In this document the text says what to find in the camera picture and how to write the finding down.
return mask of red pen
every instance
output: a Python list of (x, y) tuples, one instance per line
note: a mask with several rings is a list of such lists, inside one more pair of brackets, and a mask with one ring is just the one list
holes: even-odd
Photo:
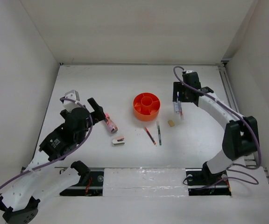
[(153, 144), (156, 146), (156, 142), (154, 141), (154, 138), (152, 138), (150, 132), (148, 131), (148, 129), (146, 127), (144, 127), (145, 131), (147, 132), (148, 136), (151, 138)]

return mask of black mount base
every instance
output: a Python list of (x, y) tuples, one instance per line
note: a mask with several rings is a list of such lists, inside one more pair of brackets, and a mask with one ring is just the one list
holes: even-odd
[(62, 191), (60, 196), (102, 196), (104, 169), (93, 169), (86, 182), (78, 183)]
[(202, 169), (186, 169), (187, 185), (189, 186), (189, 196), (213, 196), (213, 195), (231, 195), (231, 191), (225, 181), (221, 181), (215, 186), (207, 189), (199, 190), (203, 186), (210, 185), (219, 180), (222, 174), (227, 174), (226, 171), (221, 172), (219, 176), (212, 177), (210, 182), (204, 178)]
[(0, 194), (0, 210), (4, 211), (3, 218), (8, 224), (27, 224), (31, 222), (38, 213), (38, 204), (40, 200), (35, 200), (33, 197), (30, 198), (30, 201), (26, 208), (13, 211), (13, 208), (7, 208), (2, 202), (3, 197)]

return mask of white enclosure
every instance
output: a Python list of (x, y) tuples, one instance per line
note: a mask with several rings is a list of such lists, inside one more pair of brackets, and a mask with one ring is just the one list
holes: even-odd
[[(217, 65), (223, 58), (231, 59), (228, 77)], [(191, 119), (182, 124), (185, 128), (176, 126), (163, 135), (160, 148), (139, 131), (142, 123), (131, 114), (133, 97), (150, 91), (163, 101), (159, 118), (171, 116), (175, 79), (168, 64), (189, 65), (203, 86), (212, 87), (226, 103), (236, 100), (240, 113), (257, 119), (262, 165), (269, 173), (269, 0), (0, 0), (0, 185), (30, 163), (37, 142), (63, 121), (58, 99), (71, 89), (80, 92), (82, 102), (94, 97), (110, 115), (117, 114), (115, 121), (127, 130), (124, 147), (129, 146), (113, 151), (106, 139), (98, 140), (99, 135), (110, 138), (98, 124), (92, 141), (63, 165), (82, 159), (89, 167), (200, 167), (220, 150), (223, 137), (209, 115), (187, 105)], [(102, 80), (107, 81), (104, 92), (98, 89)], [(106, 98), (108, 84), (118, 101)], [(156, 136), (153, 123), (146, 126)], [(167, 123), (162, 129), (169, 131)], [(198, 140), (198, 133), (208, 135)], [(177, 154), (170, 154), (170, 148)], [(269, 185), (262, 168), (249, 172), (260, 180), (258, 186), (233, 181), (232, 198), (151, 198), (154, 192), (140, 191), (144, 184), (134, 192), (130, 185), (121, 190), (117, 182), (108, 182), (133, 182), (111, 171), (106, 196), (53, 198), (33, 223), (130, 223), (130, 218), (132, 223), (269, 223)], [(187, 192), (176, 186), (177, 193)], [(206, 216), (195, 219), (194, 207)], [(96, 217), (98, 210), (103, 215)]]
[(194, 64), (229, 56), (256, 2), (21, 1), (58, 62)]

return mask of eraser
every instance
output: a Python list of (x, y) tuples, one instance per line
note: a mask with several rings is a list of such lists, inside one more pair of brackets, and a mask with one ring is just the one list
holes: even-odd
[(170, 127), (175, 126), (175, 124), (174, 124), (174, 122), (172, 120), (168, 120), (168, 123), (169, 123)]

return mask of robotic arm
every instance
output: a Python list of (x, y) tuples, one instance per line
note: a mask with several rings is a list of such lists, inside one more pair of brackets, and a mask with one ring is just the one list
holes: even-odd
[[(194, 103), (209, 113), (225, 130), (222, 150), (211, 160), (203, 164), (202, 172), (197, 177), (203, 179), (205, 185), (210, 185), (217, 181), (217, 177), (221, 177), (225, 170), (233, 164), (233, 161), (256, 152), (257, 145), (244, 122), (230, 112), (233, 110), (222, 103), (212, 89), (209, 87), (201, 88), (196, 72), (184, 70), (182, 77), (183, 82), (187, 85), (184, 85), (182, 82), (174, 82), (173, 102)], [(258, 139), (256, 119), (252, 116), (245, 117), (241, 114), (239, 115), (249, 124)]]
[(79, 104), (77, 91), (66, 93), (61, 100), (65, 110), (60, 114), (65, 122), (43, 140), (39, 152), (26, 168), (29, 173), (0, 194), (0, 210), (4, 212), (3, 218), (8, 224), (29, 223), (37, 215), (38, 206), (47, 198), (88, 180), (90, 169), (81, 161), (76, 161), (50, 183), (42, 186), (45, 177), (57, 165), (55, 161), (65, 159), (80, 147), (90, 134), (89, 128), (106, 118), (102, 107), (93, 98), (88, 99), (88, 102), (94, 112), (90, 113)]

